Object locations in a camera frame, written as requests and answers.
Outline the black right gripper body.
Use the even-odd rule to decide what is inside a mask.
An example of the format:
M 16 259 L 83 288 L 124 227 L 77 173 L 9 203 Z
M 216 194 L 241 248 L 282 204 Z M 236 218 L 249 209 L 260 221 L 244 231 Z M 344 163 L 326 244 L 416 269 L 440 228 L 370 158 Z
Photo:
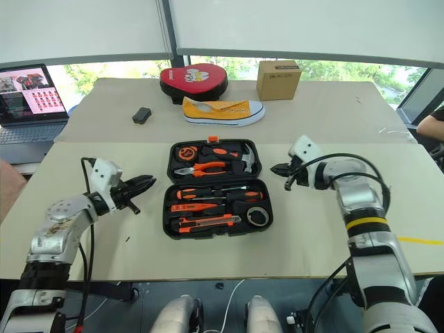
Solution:
M 304 162 L 297 156 L 291 158 L 288 164 L 288 177 L 284 184 L 284 188 L 287 191 L 291 190 L 293 183 L 297 185 L 308 187 L 309 186 L 309 176 L 306 168 L 302 168 Z

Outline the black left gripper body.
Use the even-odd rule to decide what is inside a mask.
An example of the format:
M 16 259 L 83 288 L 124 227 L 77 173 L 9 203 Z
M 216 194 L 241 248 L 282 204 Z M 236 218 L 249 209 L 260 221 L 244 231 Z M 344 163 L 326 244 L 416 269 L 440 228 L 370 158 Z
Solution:
M 129 208 L 134 214 L 139 214 L 140 209 L 132 202 L 132 199 L 140 194 L 141 183 L 136 179 L 125 182 L 120 181 L 116 187 L 111 188 L 111 198 L 118 210 Z

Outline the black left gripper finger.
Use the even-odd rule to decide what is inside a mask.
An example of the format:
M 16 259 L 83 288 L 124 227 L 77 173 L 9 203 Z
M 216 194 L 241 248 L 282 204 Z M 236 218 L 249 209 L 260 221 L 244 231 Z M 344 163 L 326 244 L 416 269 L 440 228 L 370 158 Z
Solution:
M 152 175 L 140 175 L 125 181 L 125 184 L 128 191 L 147 191 L 156 180 Z
M 153 186 L 153 183 L 135 183 L 128 187 L 128 199 L 131 200 L 143 194 Z

